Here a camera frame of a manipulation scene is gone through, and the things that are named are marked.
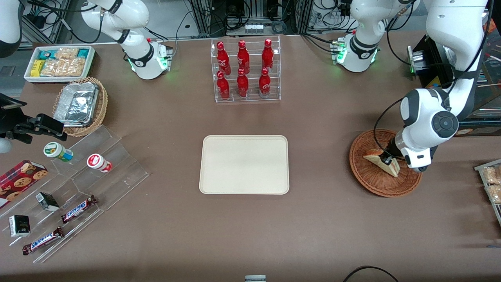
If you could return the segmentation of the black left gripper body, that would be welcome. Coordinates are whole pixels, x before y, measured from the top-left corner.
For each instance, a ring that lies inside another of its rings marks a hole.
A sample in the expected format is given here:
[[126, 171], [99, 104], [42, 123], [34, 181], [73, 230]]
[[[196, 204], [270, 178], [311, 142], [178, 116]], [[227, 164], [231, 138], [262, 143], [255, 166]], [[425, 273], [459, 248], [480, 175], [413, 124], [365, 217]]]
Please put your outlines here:
[[396, 145], [396, 136], [394, 136], [390, 140], [387, 147], [385, 148], [385, 155], [392, 155], [394, 159], [399, 159], [403, 161], [403, 155]]

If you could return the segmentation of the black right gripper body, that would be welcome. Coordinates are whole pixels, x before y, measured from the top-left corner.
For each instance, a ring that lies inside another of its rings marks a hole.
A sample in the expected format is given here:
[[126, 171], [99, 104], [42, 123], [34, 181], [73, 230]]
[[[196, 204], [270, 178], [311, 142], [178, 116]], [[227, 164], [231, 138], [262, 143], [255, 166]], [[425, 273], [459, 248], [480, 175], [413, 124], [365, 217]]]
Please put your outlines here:
[[39, 117], [30, 117], [23, 113], [27, 103], [0, 94], [0, 137], [32, 143], [32, 136], [37, 128]]

